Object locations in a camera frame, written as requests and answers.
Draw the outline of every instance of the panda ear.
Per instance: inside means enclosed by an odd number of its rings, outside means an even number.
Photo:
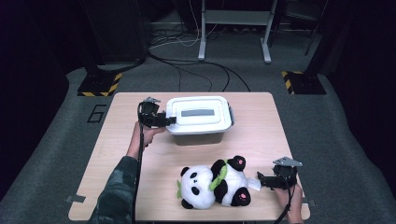
[[[183,170],[181,171],[180,175],[183,176],[184,174],[186,174],[186,172],[190,169],[190,167],[184,167]]]
[[[186,200],[181,200],[181,205],[186,208],[186,209],[192,209],[194,206],[192,206],[190,203],[188,203]]]

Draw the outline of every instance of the stuffed animal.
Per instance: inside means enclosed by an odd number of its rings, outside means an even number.
[[[214,202],[224,206],[250,204],[248,181],[243,173],[244,157],[218,160],[209,168],[205,165],[184,167],[181,183],[177,181],[181,205],[187,209],[208,209]]]

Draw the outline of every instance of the black stand base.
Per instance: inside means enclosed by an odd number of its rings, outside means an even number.
[[[94,76],[85,76],[78,88],[78,96],[111,96],[117,88],[121,73],[98,70]]]
[[[326,94],[318,77],[308,77],[303,72],[287,71],[282,72],[282,77],[289,94]]]

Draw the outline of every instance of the yellow and black hazard tape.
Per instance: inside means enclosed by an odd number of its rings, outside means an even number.
[[[304,72],[289,72],[289,71],[282,72],[282,77],[283,77],[283,80],[285,81],[286,89],[288,89],[289,94],[294,94],[295,92],[294,92],[293,86],[291,85],[289,74],[303,75]]]
[[[119,85],[122,74],[119,73],[114,77],[114,81],[109,87],[108,91],[79,91],[78,96],[111,96]]]

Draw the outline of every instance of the sleeve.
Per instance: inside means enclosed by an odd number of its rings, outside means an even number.
[[[132,223],[137,160],[124,156],[106,182],[87,223]]]

